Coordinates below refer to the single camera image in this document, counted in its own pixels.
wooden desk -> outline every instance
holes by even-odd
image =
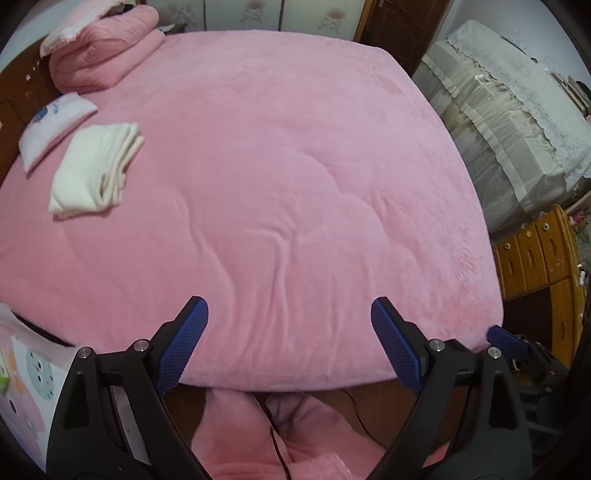
[[[562,208],[555,206],[497,243],[493,254],[506,328],[537,339],[569,366],[582,332],[584,288],[579,286],[579,249]],[[548,296],[549,304],[540,310]]]

dark brown door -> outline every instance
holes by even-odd
[[[374,0],[361,43],[389,52],[412,75],[449,0]]]

textured blue rubber pad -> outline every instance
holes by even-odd
[[[523,361],[530,357],[530,348],[527,343],[514,337],[498,325],[489,328],[486,339],[491,345],[500,348],[503,355],[508,358]]]
[[[379,300],[372,303],[371,323],[400,383],[419,395],[423,389],[421,362]]]
[[[160,357],[156,391],[160,396],[176,387],[197,342],[207,326],[207,302],[199,300]]]

folded white blanket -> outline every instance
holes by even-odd
[[[138,124],[94,125],[76,132],[53,177],[49,211],[68,218],[117,205],[124,170],[143,143]]]

silver screw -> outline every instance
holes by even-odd
[[[491,346],[488,349],[488,354],[489,354],[489,356],[491,356],[491,357],[493,357],[495,359],[496,358],[501,358],[501,355],[502,355],[501,350],[499,350],[496,346]]]
[[[80,350],[78,350],[78,358],[88,358],[92,353],[92,348],[89,346],[84,346]]]
[[[429,342],[429,348],[435,352],[441,352],[442,350],[445,350],[445,343],[435,338]]]
[[[134,350],[136,352],[145,352],[150,346],[150,342],[147,340],[138,340],[134,343]]]

